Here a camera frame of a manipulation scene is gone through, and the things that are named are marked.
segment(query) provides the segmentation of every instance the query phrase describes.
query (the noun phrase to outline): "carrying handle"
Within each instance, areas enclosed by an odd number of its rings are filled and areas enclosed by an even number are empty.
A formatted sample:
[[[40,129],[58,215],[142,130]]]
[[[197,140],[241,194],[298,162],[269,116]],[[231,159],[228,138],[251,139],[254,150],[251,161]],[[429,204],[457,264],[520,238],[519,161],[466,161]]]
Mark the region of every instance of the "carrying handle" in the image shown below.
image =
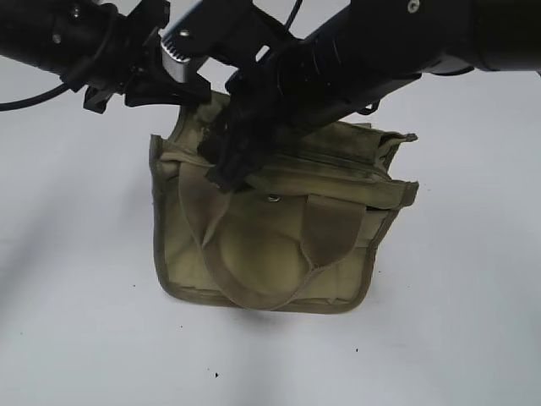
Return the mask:
[[[226,266],[216,228],[226,215],[232,194],[224,195],[206,178],[207,168],[182,163],[178,191],[183,210],[206,268],[225,296],[248,309],[275,310],[297,298],[321,272],[355,248],[366,206],[322,196],[309,196],[303,214],[301,250],[309,272],[284,294],[262,294],[244,286]]]

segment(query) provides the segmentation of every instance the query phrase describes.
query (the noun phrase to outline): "handlebar bag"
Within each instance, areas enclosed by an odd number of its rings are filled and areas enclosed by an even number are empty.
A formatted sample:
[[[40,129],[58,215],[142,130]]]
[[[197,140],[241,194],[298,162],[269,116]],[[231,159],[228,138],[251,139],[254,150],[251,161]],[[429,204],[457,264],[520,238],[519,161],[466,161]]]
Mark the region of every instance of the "handlebar bag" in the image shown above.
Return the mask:
[[[248,185],[223,194],[197,153],[228,98],[181,109],[153,135],[154,255],[161,286],[188,302],[340,313],[366,296],[376,251],[417,183],[388,169],[413,134],[334,123],[282,147]]]

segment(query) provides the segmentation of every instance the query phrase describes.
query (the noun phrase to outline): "khaki bag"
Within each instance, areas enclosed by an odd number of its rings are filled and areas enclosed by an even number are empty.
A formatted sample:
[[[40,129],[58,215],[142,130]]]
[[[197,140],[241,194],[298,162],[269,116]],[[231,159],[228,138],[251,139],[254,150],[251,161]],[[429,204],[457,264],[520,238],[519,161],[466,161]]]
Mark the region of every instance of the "khaki bag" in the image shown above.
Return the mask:
[[[416,140],[334,123],[283,148],[250,186],[222,194],[197,154],[228,103],[182,109],[168,140],[153,136],[155,261],[175,298],[257,310],[338,313],[364,299],[374,258],[417,183],[391,180],[398,146]]]

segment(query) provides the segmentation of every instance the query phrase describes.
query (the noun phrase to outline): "bolt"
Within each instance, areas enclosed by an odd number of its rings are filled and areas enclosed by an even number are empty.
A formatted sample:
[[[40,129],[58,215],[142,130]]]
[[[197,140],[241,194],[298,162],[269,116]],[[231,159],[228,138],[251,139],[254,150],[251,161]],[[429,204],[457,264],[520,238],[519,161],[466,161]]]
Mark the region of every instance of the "bolt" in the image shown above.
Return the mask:
[[[71,9],[71,16],[74,19],[78,19],[81,15],[81,7],[79,7],[78,4],[74,4],[74,6]]]
[[[410,0],[410,2],[407,4],[407,11],[410,14],[415,14],[417,11],[419,11],[419,8],[421,7],[421,0]]]

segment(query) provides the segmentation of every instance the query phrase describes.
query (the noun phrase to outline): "cable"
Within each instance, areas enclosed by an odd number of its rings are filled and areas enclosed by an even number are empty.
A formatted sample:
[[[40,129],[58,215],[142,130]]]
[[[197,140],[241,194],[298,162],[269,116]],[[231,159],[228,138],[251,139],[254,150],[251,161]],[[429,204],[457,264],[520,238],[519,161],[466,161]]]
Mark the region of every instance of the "cable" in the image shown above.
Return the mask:
[[[106,7],[106,6],[109,6],[111,9],[111,17],[109,19],[109,24],[107,26],[107,32],[104,35],[100,46],[98,47],[96,53],[92,56],[90,60],[82,62],[79,67],[77,65],[75,66],[73,75],[71,76],[71,78],[67,77],[66,82],[71,81],[73,83],[75,80],[80,79],[84,75],[88,74],[90,72],[90,69],[96,63],[96,61],[104,53],[107,47],[107,44],[111,40],[112,33],[114,31],[114,26],[118,17],[118,8],[114,5],[109,5],[109,4],[106,4],[102,7]],[[61,85],[55,87],[54,89],[51,89],[50,91],[46,91],[45,93],[41,93],[38,96],[30,97],[28,99],[19,100],[19,101],[11,101],[9,103],[0,103],[0,112],[11,112],[13,110],[20,110],[22,108],[37,106],[38,104],[48,102],[51,99],[54,99],[55,97],[58,97],[69,90],[70,90],[70,86],[67,85],[67,83],[62,83]]]
[[[49,100],[62,95],[68,90],[68,85],[62,83],[60,86],[57,86],[50,91],[46,91],[45,93],[31,97],[29,99],[11,101],[10,103],[0,103],[0,112],[10,112],[13,110],[19,110],[21,108],[36,106],[43,102],[48,102]]]
[[[435,74],[436,76],[458,76],[459,74],[469,74],[470,72],[474,71],[473,66],[468,66],[467,68],[457,70],[456,72],[448,72],[444,74]]]
[[[301,9],[301,6],[303,5],[303,0],[297,0],[295,4],[293,5],[293,10],[291,10],[291,14],[289,14],[289,18],[287,19],[284,26],[289,30],[293,24],[293,21],[297,17],[298,10]]]

